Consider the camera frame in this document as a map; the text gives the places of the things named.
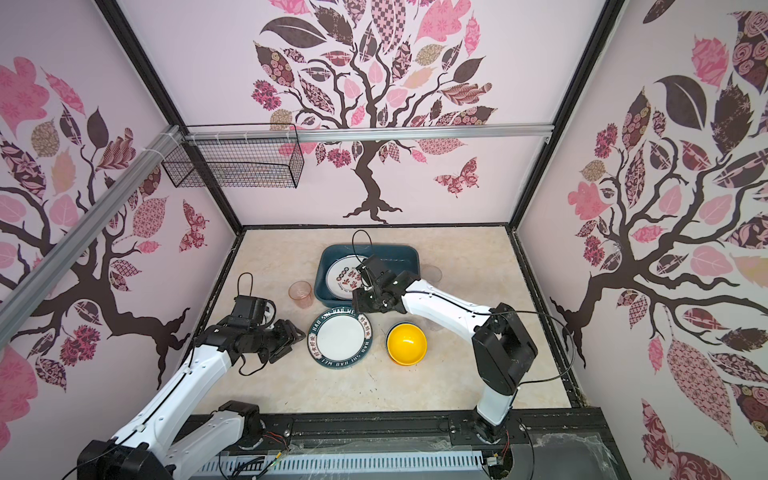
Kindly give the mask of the white plate red pattern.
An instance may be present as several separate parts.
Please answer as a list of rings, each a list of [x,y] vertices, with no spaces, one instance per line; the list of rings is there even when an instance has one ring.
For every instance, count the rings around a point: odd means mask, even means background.
[[[348,255],[336,260],[328,268],[325,284],[330,294],[341,300],[351,300],[353,292],[363,286],[361,273],[357,267],[365,257]]]

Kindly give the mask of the white plate green lettered rim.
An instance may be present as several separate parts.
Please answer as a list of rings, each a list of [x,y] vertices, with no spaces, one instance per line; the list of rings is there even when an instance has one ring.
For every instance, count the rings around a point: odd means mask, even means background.
[[[352,307],[334,307],[318,316],[307,335],[312,359],[328,369],[345,369],[362,361],[373,343],[372,324]]]

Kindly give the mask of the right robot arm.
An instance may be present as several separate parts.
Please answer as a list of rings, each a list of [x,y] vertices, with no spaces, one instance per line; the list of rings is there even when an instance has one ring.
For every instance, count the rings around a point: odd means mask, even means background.
[[[472,345],[485,384],[473,412],[474,431],[487,443],[498,442],[523,377],[538,355],[518,313],[505,303],[488,307],[462,300],[409,271],[396,274],[376,256],[363,260],[356,270],[362,278],[362,286],[353,291],[357,312],[419,316]]]

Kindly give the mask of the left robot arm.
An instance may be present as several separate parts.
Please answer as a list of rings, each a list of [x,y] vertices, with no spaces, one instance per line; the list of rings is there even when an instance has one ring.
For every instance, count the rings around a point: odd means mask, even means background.
[[[266,433],[259,407],[228,401],[192,432],[179,433],[212,387],[247,354],[264,366],[292,350],[306,334],[288,320],[268,327],[253,321],[219,322],[196,338],[169,383],[109,440],[91,441],[72,472],[78,479],[189,479],[222,450]]]

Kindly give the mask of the teal plastic bin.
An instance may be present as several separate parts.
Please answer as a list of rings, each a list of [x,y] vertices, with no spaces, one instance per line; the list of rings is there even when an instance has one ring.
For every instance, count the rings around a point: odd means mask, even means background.
[[[326,307],[334,308],[337,306],[350,306],[351,300],[341,300],[333,297],[325,284],[325,276],[328,268],[336,260],[355,255],[358,258],[378,256],[395,274],[403,271],[410,271],[413,274],[420,274],[420,260],[416,249],[407,245],[396,244],[374,244],[369,246],[352,247],[351,244],[335,244],[325,248],[322,252],[315,282],[315,297]]]

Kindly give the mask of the clear cup near bin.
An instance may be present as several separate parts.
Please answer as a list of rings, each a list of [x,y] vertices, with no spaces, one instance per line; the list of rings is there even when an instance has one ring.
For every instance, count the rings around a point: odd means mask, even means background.
[[[421,277],[429,284],[437,287],[443,278],[443,274],[440,268],[426,264],[421,266]]]

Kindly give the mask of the yellow bowl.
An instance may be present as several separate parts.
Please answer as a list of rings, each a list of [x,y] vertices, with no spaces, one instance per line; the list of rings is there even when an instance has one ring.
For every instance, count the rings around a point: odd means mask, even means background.
[[[400,323],[393,326],[386,339],[390,359],[400,366],[414,366],[420,363],[428,351],[424,332],[415,324]]]

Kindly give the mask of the pink plastic cup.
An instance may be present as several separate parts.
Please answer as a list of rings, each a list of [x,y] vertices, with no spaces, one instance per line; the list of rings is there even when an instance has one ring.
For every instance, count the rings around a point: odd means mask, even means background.
[[[313,304],[312,285],[306,281],[294,282],[288,290],[288,295],[300,309],[307,309]]]

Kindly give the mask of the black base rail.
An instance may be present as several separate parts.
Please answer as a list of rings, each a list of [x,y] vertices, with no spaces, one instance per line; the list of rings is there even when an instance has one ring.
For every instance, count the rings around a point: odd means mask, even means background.
[[[222,455],[479,452],[484,473],[374,474],[341,479],[627,479],[630,473],[598,408],[513,410],[496,443],[474,431],[469,410],[264,414],[257,445]]]

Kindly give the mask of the aluminium rail left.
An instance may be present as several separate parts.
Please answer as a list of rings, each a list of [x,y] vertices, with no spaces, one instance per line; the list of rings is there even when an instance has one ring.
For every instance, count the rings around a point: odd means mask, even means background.
[[[176,125],[168,126],[138,154],[95,205],[81,217],[50,251],[38,267],[32,269],[20,285],[4,299],[1,305],[1,345],[6,346],[13,335],[32,316],[50,290],[76,263],[90,243],[106,227],[109,220],[123,206],[133,191],[180,145],[183,134]]]

